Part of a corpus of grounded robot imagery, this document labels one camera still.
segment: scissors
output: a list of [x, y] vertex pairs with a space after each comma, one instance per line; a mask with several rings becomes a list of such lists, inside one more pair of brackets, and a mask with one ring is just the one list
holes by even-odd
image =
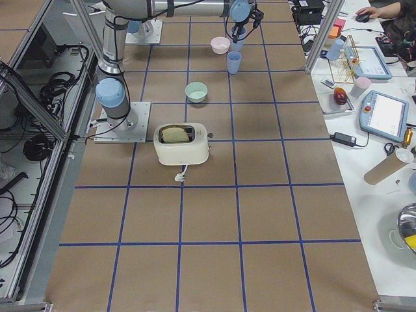
[[393, 143], [386, 143], [384, 145], [384, 151], [387, 154], [387, 156], [390, 156], [391, 154], [393, 154], [397, 148], [399, 147], [397, 145], [394, 145]]

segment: pink cup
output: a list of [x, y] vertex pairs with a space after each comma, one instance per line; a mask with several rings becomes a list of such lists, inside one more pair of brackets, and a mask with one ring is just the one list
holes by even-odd
[[367, 77], [358, 77], [354, 86], [351, 89], [350, 95], [353, 98], [358, 98], [366, 89], [368, 89], [371, 85], [371, 80]]

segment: yellow object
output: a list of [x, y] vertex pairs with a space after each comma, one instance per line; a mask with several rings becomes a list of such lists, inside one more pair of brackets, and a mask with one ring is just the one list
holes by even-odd
[[341, 32], [339, 31], [339, 26], [333, 26], [330, 31], [330, 34], [328, 35], [328, 38], [331, 38], [331, 39], [338, 38], [340, 34]]
[[402, 142], [402, 147], [406, 148], [410, 145], [411, 142], [411, 137], [412, 137], [413, 133], [411, 132], [411, 128], [407, 128], [406, 132], [404, 133], [404, 140]]
[[404, 240], [410, 248], [416, 248], [416, 234], [406, 237]]

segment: plug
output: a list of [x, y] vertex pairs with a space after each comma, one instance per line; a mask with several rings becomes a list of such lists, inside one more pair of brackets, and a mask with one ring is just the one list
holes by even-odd
[[345, 135], [344, 133], [335, 132], [333, 135], [330, 135], [331, 140], [336, 143], [344, 144], [350, 147], [357, 146], [357, 138], [350, 135]]

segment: computer mouse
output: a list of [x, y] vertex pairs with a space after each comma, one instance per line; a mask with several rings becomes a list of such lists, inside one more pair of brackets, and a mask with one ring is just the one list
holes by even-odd
[[360, 23], [366, 23], [370, 20], [370, 13], [364, 13], [356, 16], [356, 21], [359, 21]]

